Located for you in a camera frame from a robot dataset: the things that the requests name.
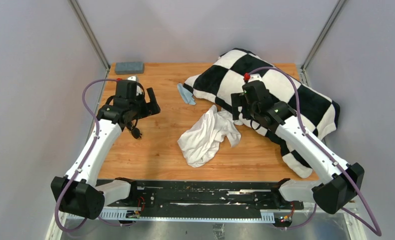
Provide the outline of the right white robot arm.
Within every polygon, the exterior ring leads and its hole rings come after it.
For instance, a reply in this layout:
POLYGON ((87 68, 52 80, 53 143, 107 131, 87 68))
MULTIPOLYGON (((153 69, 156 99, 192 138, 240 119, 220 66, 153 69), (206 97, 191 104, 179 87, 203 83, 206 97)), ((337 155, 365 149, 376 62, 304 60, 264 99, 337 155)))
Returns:
POLYGON ((256 121, 288 143, 318 175, 318 181, 284 180, 271 194, 274 207, 283 209, 292 201, 312 202, 324 212, 335 214, 355 198, 365 170, 359 163, 349 164, 331 151, 299 122, 297 112, 286 102, 273 102, 260 80, 249 81, 242 92, 231 94, 233 119, 256 121))

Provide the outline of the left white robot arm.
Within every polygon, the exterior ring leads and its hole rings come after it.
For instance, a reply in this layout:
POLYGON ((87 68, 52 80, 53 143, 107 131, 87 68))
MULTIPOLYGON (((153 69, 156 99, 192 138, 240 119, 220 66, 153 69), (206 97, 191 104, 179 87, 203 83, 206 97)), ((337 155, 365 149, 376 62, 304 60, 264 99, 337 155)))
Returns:
POLYGON ((145 89, 135 78, 114 82, 114 95, 97 112, 87 108, 94 127, 79 157, 63 177, 56 176, 51 182, 56 216, 63 212, 94 220, 109 204, 121 201, 132 207, 139 200, 134 180, 118 177, 98 185, 98 175, 121 133, 127 130, 135 139, 140 139, 138 121, 159 114, 161 108, 153 88, 145 89))

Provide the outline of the grey glasses case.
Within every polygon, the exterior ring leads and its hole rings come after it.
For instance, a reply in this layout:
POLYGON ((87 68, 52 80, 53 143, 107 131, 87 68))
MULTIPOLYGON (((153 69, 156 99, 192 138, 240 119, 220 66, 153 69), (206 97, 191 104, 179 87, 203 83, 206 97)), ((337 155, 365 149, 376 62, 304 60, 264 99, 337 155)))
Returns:
POLYGON ((143 74, 144 70, 145 70, 145 65, 141 61, 117 62, 115 64, 114 72, 117 75, 133 75, 133 74, 143 74))

